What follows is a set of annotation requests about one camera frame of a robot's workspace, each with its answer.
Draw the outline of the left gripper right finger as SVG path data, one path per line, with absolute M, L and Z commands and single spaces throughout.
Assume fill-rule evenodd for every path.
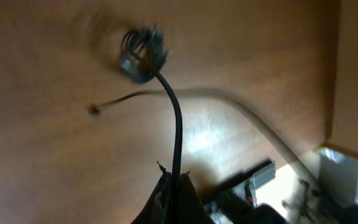
M 182 224 L 214 224 L 191 182 L 190 171 L 180 176 L 178 215 Z

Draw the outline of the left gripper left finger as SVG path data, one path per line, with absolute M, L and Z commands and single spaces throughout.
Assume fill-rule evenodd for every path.
M 157 162 L 162 175 L 150 194 L 149 199 L 131 224 L 166 224 L 170 206 L 172 174 Z

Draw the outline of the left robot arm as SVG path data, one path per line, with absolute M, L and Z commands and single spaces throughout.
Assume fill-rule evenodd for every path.
M 358 205 L 323 205 L 323 194 L 304 179 L 300 180 L 299 198 L 281 202 L 292 219 L 287 220 L 267 203 L 258 204 L 256 190 L 275 175 L 271 160 L 231 177 L 204 195 L 198 194 L 190 174 L 183 173 L 176 206 L 172 204 L 172 175 L 164 166 L 159 169 L 162 175 L 134 223 L 216 223 L 221 217 L 232 223 L 358 223 Z

